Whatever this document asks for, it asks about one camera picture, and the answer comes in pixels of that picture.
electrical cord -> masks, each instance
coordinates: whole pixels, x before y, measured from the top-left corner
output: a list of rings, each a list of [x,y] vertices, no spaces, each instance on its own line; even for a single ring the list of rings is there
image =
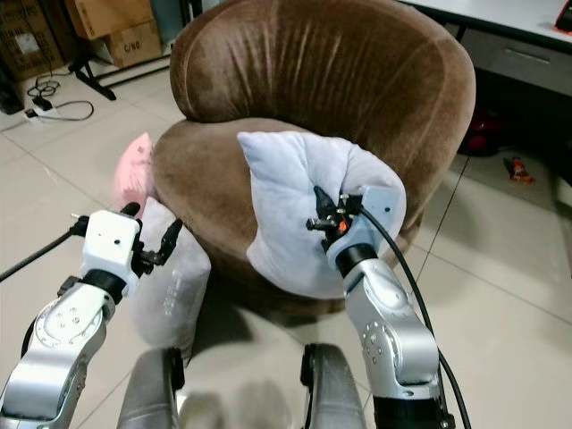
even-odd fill
[[[37,252],[33,253],[29,257],[23,259],[22,261],[20,261],[18,264],[16,264],[12,268],[1,273],[0,274],[0,282],[3,282],[4,280],[6,280],[11,275],[18,273],[26,265],[31,264],[36,259],[42,257],[43,255],[45,255],[50,250],[57,248],[60,244],[65,242],[70,237],[72,237],[74,235],[79,235],[81,237],[85,237],[86,231],[88,230],[88,223],[89,223],[89,217],[88,216],[80,216],[80,219],[78,219],[77,222],[72,227],[70,227],[70,229],[64,235],[62,235],[61,237],[52,241],[47,246],[44,246],[43,248],[41,248]]]
[[[65,103],[61,103],[60,105],[55,105],[54,108],[58,109],[60,107],[64,107],[66,105],[88,105],[89,106],[89,113],[86,114],[85,116],[82,116],[80,118],[65,118],[65,117],[55,117],[55,116],[45,116],[45,115],[41,115],[40,119],[51,119],[53,121],[85,121],[87,119],[89,119],[93,113],[95,112],[95,107],[93,106],[93,104],[91,104],[90,101],[88,100],[77,100],[77,101],[67,101]]]
[[[377,219],[375,219],[375,217],[366,208],[361,206],[359,208],[359,212],[363,216],[365,216],[367,218],[367,220],[369,220],[369,222],[371,222],[372,225],[382,234],[383,238],[390,245],[390,248],[393,251],[393,253],[395,254],[396,258],[398,258],[398,260],[400,261],[400,265],[403,268],[403,271],[405,272],[405,275],[408,278],[408,281],[411,285],[411,289],[413,290],[413,294],[415,295],[417,304],[419,305],[419,310],[421,311],[421,316],[423,317],[423,321],[425,323],[425,326],[427,327],[429,332],[434,337],[433,326],[431,324],[431,319],[429,317],[429,313],[427,312],[427,307],[425,306],[425,301],[423,300],[423,297],[421,296],[421,290],[419,290],[419,287],[417,286],[417,282],[415,280],[415,277],[411,273],[411,270],[409,269],[408,263],[406,262],[403,254],[401,253],[401,250],[397,247],[397,244],[395,244],[395,241],[393,241],[390,234],[385,230],[385,228],[383,228],[383,225],[381,225],[381,223]],[[452,371],[451,367],[449,366],[449,363],[447,362],[447,360],[445,359],[445,356],[441,353],[440,350],[439,350],[439,361],[441,362],[441,365],[442,365],[443,369],[445,370],[445,374],[447,375],[447,377],[450,380],[450,384],[451,384],[451,387],[453,389],[453,393],[455,394],[455,399],[457,400],[458,411],[461,415],[461,420],[463,421],[463,426],[465,426],[465,429],[471,429],[471,423],[470,423],[470,420],[468,417],[467,406],[465,405],[465,401],[463,400],[463,395],[461,393],[461,389],[458,386],[457,379],[455,378],[455,375],[453,374],[453,371]],[[443,382],[442,382],[441,370],[439,371],[439,385],[440,385],[439,387],[440,387],[440,391],[441,391],[442,400],[444,401],[445,395],[443,392]]]
[[[22,268],[24,268],[26,265],[31,264],[32,262],[34,262],[36,259],[42,257],[43,255],[45,255],[47,252],[49,252],[50,250],[52,250],[53,248],[57,248],[60,244],[62,244],[64,241],[66,241],[67,239],[69,239],[73,234],[72,231],[67,231],[64,235],[62,235],[60,238],[52,241],[50,244],[48,244],[47,246],[41,248],[40,250],[38,250],[36,253],[33,253],[32,255],[30,255],[29,257],[27,257],[26,259],[20,261],[18,264],[16,264],[15,266],[13,266],[12,268],[10,268],[9,270],[6,270],[5,272],[0,274],[0,282],[3,282],[4,280],[6,280],[8,277],[10,277],[13,274],[18,273]]]
[[[21,5],[21,9],[23,11],[24,20],[26,21],[29,32],[31,33],[32,37],[38,41],[38,38],[36,37],[36,32],[34,31],[34,29],[32,28],[32,26],[29,22],[28,11],[26,10],[26,7],[24,5],[23,0],[20,0],[20,5]],[[44,47],[40,46],[39,44],[38,44],[38,47],[39,47],[40,53],[42,54],[42,56],[44,57],[44,59],[47,62],[47,65],[49,68],[49,73],[36,77],[36,82],[34,83],[34,86],[29,88],[26,91],[26,94],[32,98],[46,99],[47,97],[52,97],[53,95],[55,95],[55,92],[62,86],[62,84],[60,82],[58,82],[57,80],[54,80],[54,76],[70,76],[72,74],[72,72],[68,71],[66,73],[54,73],[54,70],[52,67],[52,61],[51,61],[49,55],[46,53]],[[95,107],[88,100],[68,101],[66,103],[56,105],[54,107],[58,108],[58,107],[63,107],[65,105],[77,105],[77,104],[88,105],[90,108],[90,112],[88,114],[86,114],[85,116],[80,117],[80,118],[65,118],[65,117],[44,116],[44,115],[41,115],[41,117],[45,118],[45,119],[51,119],[53,121],[78,122],[78,121],[86,121],[87,119],[89,119],[93,115],[93,113],[95,111]]]
[[[54,76],[70,76],[72,74],[71,71],[67,73],[54,73],[52,71],[52,64],[50,62],[48,62],[48,64],[50,67],[49,74],[37,76],[34,86],[26,91],[26,94],[28,94],[30,97],[47,98],[53,96],[55,92],[62,86],[60,82],[54,80]]]

desk drawer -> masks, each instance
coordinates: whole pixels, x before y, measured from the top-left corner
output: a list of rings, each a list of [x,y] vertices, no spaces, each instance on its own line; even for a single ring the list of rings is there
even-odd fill
[[[462,45],[475,67],[572,96],[572,56],[468,29]]]

white desk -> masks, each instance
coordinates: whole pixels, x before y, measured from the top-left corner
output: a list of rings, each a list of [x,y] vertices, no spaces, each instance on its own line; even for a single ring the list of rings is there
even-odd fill
[[[572,36],[553,29],[566,0],[401,0],[438,20],[572,54]]]

power strip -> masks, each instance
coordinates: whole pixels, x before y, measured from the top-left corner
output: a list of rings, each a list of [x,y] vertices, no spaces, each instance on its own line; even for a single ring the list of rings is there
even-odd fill
[[[46,123],[51,122],[50,118],[59,118],[60,113],[57,111],[55,107],[52,107],[50,110],[45,110],[45,111],[39,107],[33,107],[26,110],[23,114],[23,117],[33,126],[42,127]]]

brown velvet chair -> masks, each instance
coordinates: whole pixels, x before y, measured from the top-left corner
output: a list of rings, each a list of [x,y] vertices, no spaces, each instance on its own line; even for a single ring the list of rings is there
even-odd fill
[[[161,200],[211,258],[209,287],[258,310],[316,315],[340,300],[294,296],[250,265],[257,232],[241,130],[310,130],[371,151],[400,176],[407,248],[475,103],[467,53],[439,24],[392,0],[235,0],[177,39],[171,85],[187,117],[154,152]]]

